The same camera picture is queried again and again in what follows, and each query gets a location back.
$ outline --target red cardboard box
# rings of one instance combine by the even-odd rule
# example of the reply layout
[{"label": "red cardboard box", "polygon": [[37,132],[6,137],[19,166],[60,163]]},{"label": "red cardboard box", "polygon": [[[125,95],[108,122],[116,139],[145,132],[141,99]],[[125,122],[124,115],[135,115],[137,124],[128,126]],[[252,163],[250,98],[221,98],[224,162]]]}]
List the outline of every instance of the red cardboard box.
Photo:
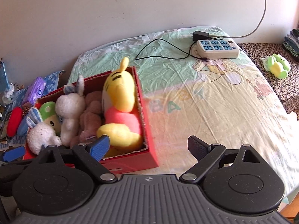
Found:
[{"label": "red cardboard box", "polygon": [[[100,161],[100,163],[109,169],[114,174],[119,173],[129,173],[144,169],[149,169],[153,167],[158,167],[157,156],[155,152],[154,143],[152,140],[152,135],[150,131],[149,120],[147,116],[146,109],[144,107],[145,102],[142,96],[142,89],[140,82],[135,70],[135,67],[130,66],[127,68],[127,71],[130,72],[135,80],[137,87],[137,96],[138,96],[138,110],[140,118],[142,121],[143,128],[143,138],[144,138],[144,148],[128,154],[123,154],[120,156],[105,158]],[[106,78],[109,76],[111,71],[107,71],[95,76],[84,79],[85,89],[84,95],[93,92],[93,91],[102,91]],[[48,95],[39,98],[36,105],[42,105],[45,102],[54,101],[58,99],[59,96],[63,95],[63,87],[49,93]],[[30,159],[35,157],[26,146],[26,154],[24,159]]]}]

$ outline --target mattress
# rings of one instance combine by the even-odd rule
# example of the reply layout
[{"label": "mattress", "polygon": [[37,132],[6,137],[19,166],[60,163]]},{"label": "mattress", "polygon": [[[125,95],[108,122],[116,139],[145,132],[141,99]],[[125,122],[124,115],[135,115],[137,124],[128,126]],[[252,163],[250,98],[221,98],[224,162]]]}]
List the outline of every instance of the mattress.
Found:
[{"label": "mattress", "polygon": [[[78,57],[69,83],[75,82],[79,74],[89,77],[117,69],[121,59],[128,56],[142,84],[159,159],[158,168],[137,174],[181,175],[197,162],[187,149],[188,137],[195,135],[208,144],[220,143],[228,149],[251,144],[281,177],[287,196],[299,186],[298,124],[290,119],[244,52],[236,59],[207,62],[193,57],[135,60],[138,52],[156,38],[188,51],[195,30],[226,35],[218,27],[200,26],[100,46]],[[197,54],[196,47],[192,53]],[[184,56],[164,41],[151,43],[140,57],[151,55]]]}]

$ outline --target white bunny plush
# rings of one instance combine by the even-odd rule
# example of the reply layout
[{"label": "white bunny plush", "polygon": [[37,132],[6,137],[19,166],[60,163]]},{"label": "white bunny plush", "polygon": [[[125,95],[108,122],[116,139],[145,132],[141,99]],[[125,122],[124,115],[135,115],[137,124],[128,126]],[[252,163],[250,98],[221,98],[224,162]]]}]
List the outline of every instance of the white bunny plush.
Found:
[{"label": "white bunny plush", "polygon": [[42,121],[37,108],[33,107],[29,110],[26,122],[31,128],[27,135],[27,143],[34,154],[38,155],[43,146],[61,145],[61,140],[56,136],[55,130]]},{"label": "white bunny plush", "polygon": [[76,86],[72,84],[65,85],[63,91],[65,95],[57,99],[55,111],[63,118],[60,139],[62,145],[68,147],[72,138],[78,135],[80,115],[85,110],[83,76],[79,75]]}]

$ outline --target folded clothes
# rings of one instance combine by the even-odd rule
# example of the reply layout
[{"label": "folded clothes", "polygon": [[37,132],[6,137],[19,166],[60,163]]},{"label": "folded clothes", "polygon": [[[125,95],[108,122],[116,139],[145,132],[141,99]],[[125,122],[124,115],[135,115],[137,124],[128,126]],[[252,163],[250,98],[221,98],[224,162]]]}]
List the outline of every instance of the folded clothes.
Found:
[{"label": "folded clothes", "polygon": [[293,29],[292,32],[296,38],[299,37],[299,29]]},{"label": "folded clothes", "polygon": [[295,50],[296,53],[299,53],[299,48],[293,40],[291,40],[289,37],[285,36],[284,41],[287,42]]},{"label": "folded clothes", "polygon": [[291,35],[287,35],[287,37],[297,46],[297,48],[299,49],[299,44],[297,42],[297,40],[291,36]]},{"label": "folded clothes", "polygon": [[293,31],[290,31],[290,35],[299,43],[299,39],[296,35],[294,35]]},{"label": "folded clothes", "polygon": [[295,61],[299,62],[298,53],[293,49],[293,47],[286,41],[284,41],[282,45],[283,49],[285,49]]}]

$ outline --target white cable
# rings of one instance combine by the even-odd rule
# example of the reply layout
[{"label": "white cable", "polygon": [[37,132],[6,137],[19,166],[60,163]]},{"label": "white cable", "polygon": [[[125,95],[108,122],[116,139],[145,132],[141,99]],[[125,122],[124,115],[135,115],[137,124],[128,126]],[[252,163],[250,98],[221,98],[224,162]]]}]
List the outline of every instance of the white cable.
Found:
[{"label": "white cable", "polygon": [[263,21],[263,19],[264,19],[265,13],[266,13],[266,8],[267,8],[267,0],[265,0],[265,9],[264,9],[264,13],[263,13],[262,18],[261,18],[259,24],[257,25],[257,27],[255,28],[255,30],[252,31],[250,34],[247,34],[247,35],[244,35],[244,36],[238,36],[238,37],[220,36],[220,35],[210,35],[210,37],[240,39],[240,38],[245,38],[245,37],[247,37],[247,36],[252,35],[255,31],[257,31],[257,29],[258,29],[259,26],[261,25],[261,23],[262,23],[262,21]]}]

